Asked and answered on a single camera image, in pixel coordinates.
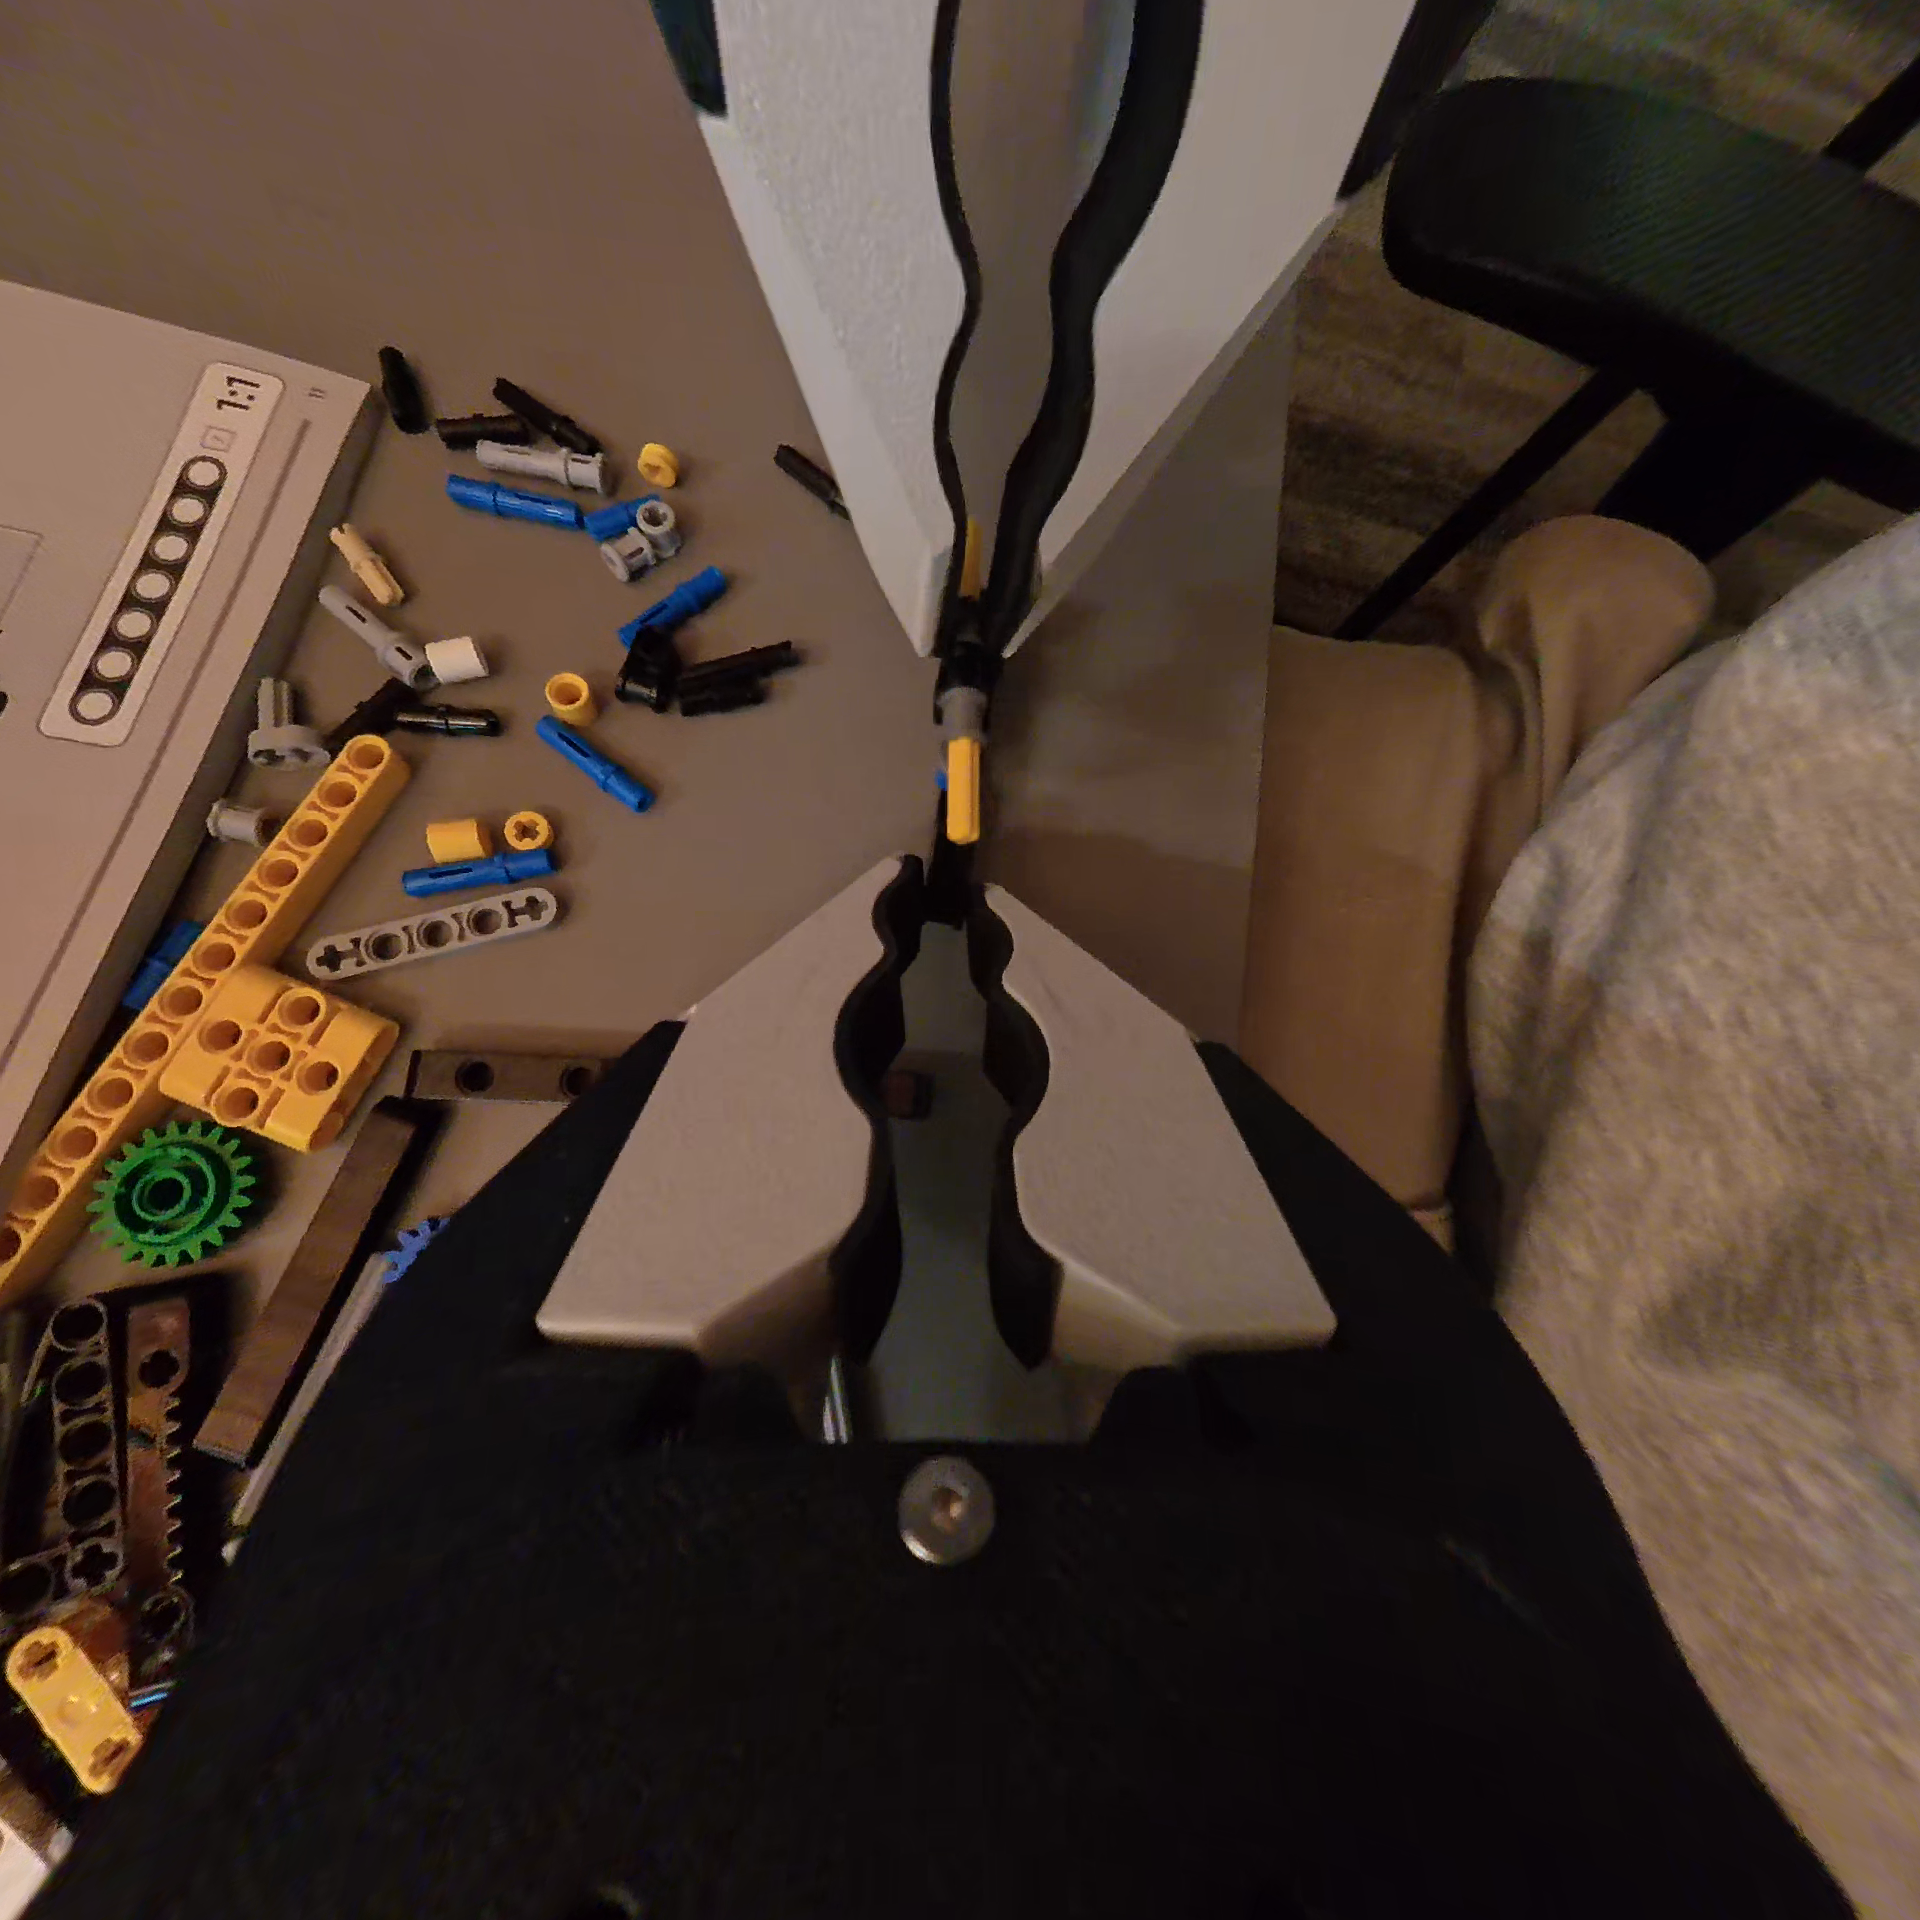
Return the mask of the person's tan pants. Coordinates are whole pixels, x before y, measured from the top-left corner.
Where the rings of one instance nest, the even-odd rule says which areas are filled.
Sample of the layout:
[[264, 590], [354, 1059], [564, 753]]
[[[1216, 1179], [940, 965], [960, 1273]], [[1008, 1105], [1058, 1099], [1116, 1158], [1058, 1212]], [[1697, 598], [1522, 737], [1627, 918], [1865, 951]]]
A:
[[1268, 637], [1240, 1055], [1444, 1249], [1486, 913], [1715, 598], [1684, 546], [1583, 514], [1512, 542], [1444, 641]]

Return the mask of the yellow axle lego assembly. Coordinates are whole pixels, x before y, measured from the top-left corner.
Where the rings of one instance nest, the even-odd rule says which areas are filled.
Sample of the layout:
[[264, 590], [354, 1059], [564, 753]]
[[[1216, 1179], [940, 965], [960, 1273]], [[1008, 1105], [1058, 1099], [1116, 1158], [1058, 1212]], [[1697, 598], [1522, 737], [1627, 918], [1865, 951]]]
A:
[[982, 837], [982, 769], [986, 757], [995, 666], [979, 635], [982, 533], [967, 519], [959, 593], [944, 620], [936, 679], [936, 724], [942, 738], [940, 837], [929, 865], [929, 915], [960, 927], [970, 913], [974, 853]]

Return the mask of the thin grey lego liftarm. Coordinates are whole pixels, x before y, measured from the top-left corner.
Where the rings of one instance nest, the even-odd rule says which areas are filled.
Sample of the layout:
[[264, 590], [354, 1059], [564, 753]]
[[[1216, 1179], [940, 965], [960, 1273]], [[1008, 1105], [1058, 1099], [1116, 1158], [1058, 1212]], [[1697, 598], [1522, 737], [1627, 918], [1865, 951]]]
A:
[[489, 945], [528, 940], [562, 924], [564, 903], [547, 887], [519, 885], [503, 893], [427, 909], [318, 937], [303, 972], [322, 987], [465, 953]]

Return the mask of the long black lego pin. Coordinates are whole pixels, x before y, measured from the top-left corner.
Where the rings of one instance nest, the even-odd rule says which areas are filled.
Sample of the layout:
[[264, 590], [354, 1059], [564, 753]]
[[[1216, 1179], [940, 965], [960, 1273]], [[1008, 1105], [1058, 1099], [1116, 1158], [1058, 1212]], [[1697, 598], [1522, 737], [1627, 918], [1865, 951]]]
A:
[[763, 703], [768, 682], [802, 663], [800, 646], [779, 641], [687, 666], [676, 684], [676, 709], [683, 716], [712, 716]]

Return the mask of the long dark lego beam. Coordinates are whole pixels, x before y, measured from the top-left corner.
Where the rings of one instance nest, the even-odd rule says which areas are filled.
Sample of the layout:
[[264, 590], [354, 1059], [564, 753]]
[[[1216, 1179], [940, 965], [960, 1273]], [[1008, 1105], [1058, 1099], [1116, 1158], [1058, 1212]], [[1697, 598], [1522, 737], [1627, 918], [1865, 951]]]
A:
[[359, 1125], [232, 1372], [194, 1431], [192, 1449], [230, 1470], [262, 1462], [346, 1305], [372, 1238], [442, 1132], [442, 1105], [383, 1097]]

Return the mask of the long grey lego pin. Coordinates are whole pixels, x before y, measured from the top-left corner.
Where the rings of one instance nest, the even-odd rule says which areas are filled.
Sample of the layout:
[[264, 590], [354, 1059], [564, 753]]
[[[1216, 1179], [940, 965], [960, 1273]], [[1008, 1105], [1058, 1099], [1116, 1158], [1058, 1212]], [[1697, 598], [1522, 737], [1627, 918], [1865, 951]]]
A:
[[571, 491], [593, 495], [611, 495], [614, 483], [609, 477], [609, 458], [598, 450], [575, 450], [564, 445], [510, 443], [503, 438], [480, 438], [472, 455], [489, 474], [513, 477], [532, 477]]

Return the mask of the person's grey hoodie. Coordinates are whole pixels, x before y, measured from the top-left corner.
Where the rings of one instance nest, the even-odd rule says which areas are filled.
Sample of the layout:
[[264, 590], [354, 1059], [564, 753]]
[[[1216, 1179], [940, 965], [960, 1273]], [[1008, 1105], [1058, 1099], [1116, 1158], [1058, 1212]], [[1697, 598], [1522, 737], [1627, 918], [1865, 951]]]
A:
[[1918, 534], [1572, 757], [1482, 925], [1503, 1310], [1712, 1706], [1915, 1915]]

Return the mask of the black lego liftarm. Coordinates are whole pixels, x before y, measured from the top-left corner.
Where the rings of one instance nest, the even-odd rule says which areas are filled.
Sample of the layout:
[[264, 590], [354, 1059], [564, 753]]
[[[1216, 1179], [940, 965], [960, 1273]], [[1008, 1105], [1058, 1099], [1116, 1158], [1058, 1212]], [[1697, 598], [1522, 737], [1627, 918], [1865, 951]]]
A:
[[4, 1475], [10, 1627], [128, 1587], [124, 1395], [104, 1294], [52, 1310], [23, 1386]]

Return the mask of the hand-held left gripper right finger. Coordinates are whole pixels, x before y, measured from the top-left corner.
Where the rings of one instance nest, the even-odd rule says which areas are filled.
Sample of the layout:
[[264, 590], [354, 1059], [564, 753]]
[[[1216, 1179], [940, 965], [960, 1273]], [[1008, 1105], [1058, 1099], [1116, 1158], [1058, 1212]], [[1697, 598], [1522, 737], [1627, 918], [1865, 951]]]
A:
[[977, 892], [967, 963], [1007, 1108], [987, 1236], [1007, 1348], [1131, 1373], [1327, 1346], [1335, 1311], [1194, 1033], [999, 885]]

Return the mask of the long blue lego pin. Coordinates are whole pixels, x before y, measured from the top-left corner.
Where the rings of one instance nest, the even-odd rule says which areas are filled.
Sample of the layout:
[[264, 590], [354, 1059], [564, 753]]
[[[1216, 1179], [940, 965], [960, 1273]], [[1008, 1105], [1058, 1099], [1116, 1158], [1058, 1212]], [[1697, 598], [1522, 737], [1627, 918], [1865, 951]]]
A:
[[564, 493], [506, 486], [458, 470], [446, 475], [443, 491], [465, 511], [499, 522], [551, 525], [571, 534], [585, 530], [585, 510]]

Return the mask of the grey lego axle pin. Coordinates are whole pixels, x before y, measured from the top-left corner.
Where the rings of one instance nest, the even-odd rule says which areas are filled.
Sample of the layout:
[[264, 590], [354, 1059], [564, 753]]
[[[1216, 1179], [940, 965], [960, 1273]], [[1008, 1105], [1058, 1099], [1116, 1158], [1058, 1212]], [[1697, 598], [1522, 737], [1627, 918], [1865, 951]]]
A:
[[427, 693], [439, 684], [426, 646], [362, 605], [344, 587], [335, 583], [320, 587], [318, 602], [331, 620], [372, 653], [396, 684], [412, 693]]

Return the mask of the grey lego axle rod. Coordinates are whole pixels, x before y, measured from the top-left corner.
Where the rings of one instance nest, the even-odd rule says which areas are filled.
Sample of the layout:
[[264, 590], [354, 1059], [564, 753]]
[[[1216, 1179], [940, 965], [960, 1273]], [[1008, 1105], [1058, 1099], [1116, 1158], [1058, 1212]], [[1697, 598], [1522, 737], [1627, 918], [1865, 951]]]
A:
[[247, 1475], [236, 1502], [232, 1503], [225, 1546], [226, 1558], [233, 1558], [238, 1546], [251, 1532], [257, 1513], [264, 1506], [284, 1460], [294, 1452], [303, 1427], [314, 1412], [314, 1405], [326, 1395], [351, 1346], [359, 1337], [362, 1329], [369, 1324], [372, 1310], [385, 1298], [386, 1286], [392, 1283], [392, 1270], [393, 1255], [376, 1255], [351, 1286], [344, 1308], [335, 1315], [331, 1325], [327, 1329], [314, 1359], [306, 1365], [296, 1387], [296, 1395], [284, 1418], [280, 1420], [280, 1427], [273, 1433], [271, 1444], [266, 1447], [254, 1470]]

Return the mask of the long yellow lego beam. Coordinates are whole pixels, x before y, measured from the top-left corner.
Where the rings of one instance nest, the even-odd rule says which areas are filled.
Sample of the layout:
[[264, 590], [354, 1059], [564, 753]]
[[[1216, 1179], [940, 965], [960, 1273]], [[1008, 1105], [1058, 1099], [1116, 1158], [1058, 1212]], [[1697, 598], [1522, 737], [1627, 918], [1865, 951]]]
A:
[[412, 777], [385, 737], [353, 737], [27, 1157], [2, 1220], [2, 1308], [82, 1234], [110, 1154], [166, 1111], [160, 1078], [242, 965], [273, 966]]

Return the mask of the blue lego beam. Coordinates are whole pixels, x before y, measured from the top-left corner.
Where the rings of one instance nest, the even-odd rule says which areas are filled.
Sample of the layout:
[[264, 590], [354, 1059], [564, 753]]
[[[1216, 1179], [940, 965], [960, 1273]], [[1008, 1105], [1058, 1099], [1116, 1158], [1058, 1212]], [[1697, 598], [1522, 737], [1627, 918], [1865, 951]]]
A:
[[137, 1018], [160, 991], [171, 972], [192, 951], [194, 941], [207, 931], [204, 922], [175, 918], [153, 940], [137, 963], [128, 985], [120, 996], [120, 1009]]

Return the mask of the green lego gear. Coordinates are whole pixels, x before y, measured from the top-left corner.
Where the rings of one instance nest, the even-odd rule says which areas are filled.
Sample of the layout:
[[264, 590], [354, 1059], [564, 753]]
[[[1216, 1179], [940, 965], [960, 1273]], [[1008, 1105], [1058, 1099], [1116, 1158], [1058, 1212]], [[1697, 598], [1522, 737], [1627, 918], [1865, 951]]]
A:
[[124, 1145], [88, 1201], [88, 1223], [145, 1269], [201, 1263], [266, 1204], [257, 1143], [216, 1119], [169, 1119]]

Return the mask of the small yellow lego liftarm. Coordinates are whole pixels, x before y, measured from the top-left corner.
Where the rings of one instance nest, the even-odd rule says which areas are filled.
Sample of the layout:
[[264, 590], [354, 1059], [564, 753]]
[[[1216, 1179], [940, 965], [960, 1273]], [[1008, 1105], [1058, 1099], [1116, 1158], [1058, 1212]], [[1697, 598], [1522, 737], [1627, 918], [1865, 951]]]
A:
[[145, 1746], [145, 1731], [74, 1631], [52, 1622], [31, 1629], [12, 1645], [4, 1677], [78, 1788], [108, 1797], [122, 1785]]

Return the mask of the black lego gear rack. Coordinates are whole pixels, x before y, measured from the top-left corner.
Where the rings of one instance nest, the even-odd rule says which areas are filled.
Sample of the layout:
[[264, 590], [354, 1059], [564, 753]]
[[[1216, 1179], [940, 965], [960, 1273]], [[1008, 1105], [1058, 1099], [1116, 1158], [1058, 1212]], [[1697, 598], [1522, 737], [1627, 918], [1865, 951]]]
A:
[[179, 1668], [196, 1627], [199, 1569], [184, 1452], [192, 1370], [191, 1294], [166, 1289], [135, 1298], [127, 1321], [127, 1563], [146, 1677]]

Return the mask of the grey lego instruction booklet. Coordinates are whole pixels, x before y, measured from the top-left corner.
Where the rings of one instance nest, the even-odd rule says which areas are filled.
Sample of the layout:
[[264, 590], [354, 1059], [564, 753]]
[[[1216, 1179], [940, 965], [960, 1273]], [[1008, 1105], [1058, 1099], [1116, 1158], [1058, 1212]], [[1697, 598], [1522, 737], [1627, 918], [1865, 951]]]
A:
[[377, 433], [367, 381], [2, 289], [2, 1148], [194, 862]]

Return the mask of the grey lego cross connector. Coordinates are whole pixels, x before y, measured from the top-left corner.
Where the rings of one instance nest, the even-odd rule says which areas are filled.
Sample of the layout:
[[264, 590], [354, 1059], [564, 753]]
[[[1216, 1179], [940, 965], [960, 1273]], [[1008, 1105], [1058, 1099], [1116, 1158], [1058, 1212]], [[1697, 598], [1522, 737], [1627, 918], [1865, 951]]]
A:
[[298, 694], [286, 679], [257, 684], [257, 718], [247, 734], [247, 765], [266, 773], [318, 773], [335, 750], [298, 718]]

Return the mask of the black office chair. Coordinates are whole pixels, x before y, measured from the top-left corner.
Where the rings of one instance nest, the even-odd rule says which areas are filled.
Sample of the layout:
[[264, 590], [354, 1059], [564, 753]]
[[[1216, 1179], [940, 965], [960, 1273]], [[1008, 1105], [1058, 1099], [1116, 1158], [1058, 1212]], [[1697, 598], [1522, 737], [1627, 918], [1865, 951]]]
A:
[[1662, 428], [1595, 514], [1715, 561], [1816, 485], [1918, 505], [1918, 206], [1871, 178], [1915, 131], [1910, 61], [1819, 150], [1570, 81], [1483, 81], [1414, 122], [1395, 281], [1591, 378], [1335, 630], [1371, 637], [1625, 399]]

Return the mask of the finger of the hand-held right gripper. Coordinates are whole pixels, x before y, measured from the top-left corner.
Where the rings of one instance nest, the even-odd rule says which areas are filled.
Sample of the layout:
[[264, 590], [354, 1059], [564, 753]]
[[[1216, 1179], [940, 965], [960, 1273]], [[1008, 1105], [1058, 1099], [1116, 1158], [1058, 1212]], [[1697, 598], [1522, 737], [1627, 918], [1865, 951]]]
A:
[[953, 561], [937, 394], [966, 309], [930, 137], [937, 4], [716, 3], [704, 142], [871, 573], [919, 655]]
[[[982, 274], [960, 474], [984, 545], [1050, 369], [1050, 268], [1118, 134], [1136, 4], [963, 4], [960, 194]], [[1014, 649], [1080, 586], [1280, 311], [1346, 198], [1408, 3], [1206, 4], [1179, 146], [1095, 311], [1089, 443]]]

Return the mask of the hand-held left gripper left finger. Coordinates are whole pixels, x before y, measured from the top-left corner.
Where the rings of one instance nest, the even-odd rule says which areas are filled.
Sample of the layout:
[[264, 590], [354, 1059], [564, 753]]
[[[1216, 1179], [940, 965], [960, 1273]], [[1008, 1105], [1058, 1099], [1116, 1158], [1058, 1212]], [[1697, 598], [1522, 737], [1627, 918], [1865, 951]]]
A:
[[874, 1356], [903, 1270], [883, 1082], [919, 948], [922, 859], [895, 854], [692, 1006], [544, 1337], [763, 1370]]

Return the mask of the yellow lego panel block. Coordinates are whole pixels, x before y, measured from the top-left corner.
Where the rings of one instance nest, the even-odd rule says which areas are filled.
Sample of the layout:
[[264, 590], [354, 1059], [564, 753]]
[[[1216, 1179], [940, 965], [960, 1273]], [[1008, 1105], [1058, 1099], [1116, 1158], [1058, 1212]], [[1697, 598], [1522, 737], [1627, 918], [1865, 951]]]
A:
[[296, 1151], [339, 1141], [400, 1027], [271, 966], [238, 966], [160, 1071], [160, 1093]]

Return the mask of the black lego beam with holes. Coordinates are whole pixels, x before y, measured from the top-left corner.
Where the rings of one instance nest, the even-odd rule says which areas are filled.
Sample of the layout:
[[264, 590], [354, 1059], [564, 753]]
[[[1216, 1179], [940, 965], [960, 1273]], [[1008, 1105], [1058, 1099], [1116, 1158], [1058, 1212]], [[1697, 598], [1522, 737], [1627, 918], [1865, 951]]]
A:
[[420, 1046], [402, 1076], [420, 1101], [570, 1105], [593, 1091], [611, 1059], [497, 1046]]

